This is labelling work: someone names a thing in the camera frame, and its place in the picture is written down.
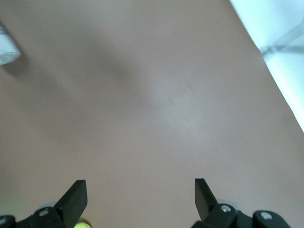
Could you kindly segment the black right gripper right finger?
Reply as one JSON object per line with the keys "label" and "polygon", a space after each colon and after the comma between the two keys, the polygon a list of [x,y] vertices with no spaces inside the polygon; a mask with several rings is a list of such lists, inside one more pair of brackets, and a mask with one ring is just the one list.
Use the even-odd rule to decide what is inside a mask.
{"label": "black right gripper right finger", "polygon": [[195,179],[195,205],[200,221],[192,228],[287,228],[277,213],[257,210],[247,216],[228,203],[219,203],[204,178]]}

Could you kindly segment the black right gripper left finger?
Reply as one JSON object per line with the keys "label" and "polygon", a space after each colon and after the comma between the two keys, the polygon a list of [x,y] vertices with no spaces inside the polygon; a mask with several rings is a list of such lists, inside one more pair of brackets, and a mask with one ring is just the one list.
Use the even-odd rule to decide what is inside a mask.
{"label": "black right gripper left finger", "polygon": [[1,228],[73,228],[87,206],[85,180],[77,180],[54,206],[36,210],[24,220],[1,215]]}

